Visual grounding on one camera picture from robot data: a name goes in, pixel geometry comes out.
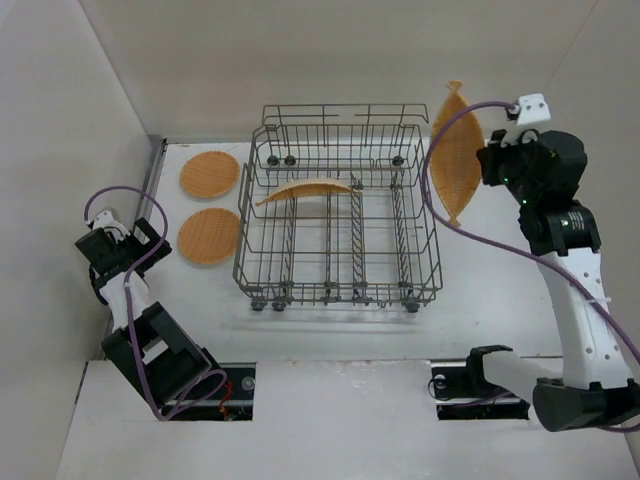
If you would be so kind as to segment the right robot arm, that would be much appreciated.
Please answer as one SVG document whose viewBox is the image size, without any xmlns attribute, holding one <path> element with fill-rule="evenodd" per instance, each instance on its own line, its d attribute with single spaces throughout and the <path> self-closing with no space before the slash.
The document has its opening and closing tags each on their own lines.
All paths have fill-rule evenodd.
<svg viewBox="0 0 640 480">
<path fill-rule="evenodd" d="M 601 239 L 593 213 L 575 198 L 587 165 L 583 142 L 550 130 L 509 142 L 492 133 L 477 158 L 482 180 L 503 185 L 519 205 L 521 232 L 551 299 L 562 348 L 561 373 L 503 345 L 476 347 L 467 365 L 476 383 L 531 404 L 550 432 L 599 428 L 628 433 L 639 414 L 639 385 L 626 363 L 626 340 L 611 317 L 602 286 Z"/>
</svg>

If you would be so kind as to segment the fish-shaped woven plate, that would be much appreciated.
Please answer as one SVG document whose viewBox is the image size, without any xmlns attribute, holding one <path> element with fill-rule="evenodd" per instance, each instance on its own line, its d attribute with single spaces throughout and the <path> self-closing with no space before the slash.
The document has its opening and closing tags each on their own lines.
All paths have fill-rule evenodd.
<svg viewBox="0 0 640 480">
<path fill-rule="evenodd" d="M 354 188 L 332 178 L 298 179 L 278 187 L 264 199 L 256 201 L 255 205 L 262 206 L 267 203 L 303 197 L 352 193 L 356 193 Z"/>
<path fill-rule="evenodd" d="M 469 113 L 447 130 L 431 155 L 429 168 L 435 191 L 449 222 L 456 227 L 460 226 L 458 217 L 481 182 L 476 152 L 483 146 L 480 123 L 474 113 Z"/>
</svg>

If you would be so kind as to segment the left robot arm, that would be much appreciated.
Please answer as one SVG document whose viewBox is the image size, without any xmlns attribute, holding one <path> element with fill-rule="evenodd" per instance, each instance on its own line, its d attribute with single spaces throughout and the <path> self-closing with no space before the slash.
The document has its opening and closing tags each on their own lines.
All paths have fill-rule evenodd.
<svg viewBox="0 0 640 480">
<path fill-rule="evenodd" d="M 158 407 L 177 399 L 191 383 L 197 383 L 219 365 L 178 325 L 168 311 L 149 296 L 144 276 L 157 262 L 172 253 L 149 222 L 140 218 L 134 229 L 146 236 L 141 242 L 110 210 L 89 222 L 90 232 L 75 242 L 89 261 L 89 280 L 98 300 L 109 307 L 111 333 L 102 341 L 106 357 L 143 394 L 136 368 L 128 316 L 133 316 L 142 354 L 161 343 L 164 351 L 143 362 L 153 400 Z"/>
</svg>

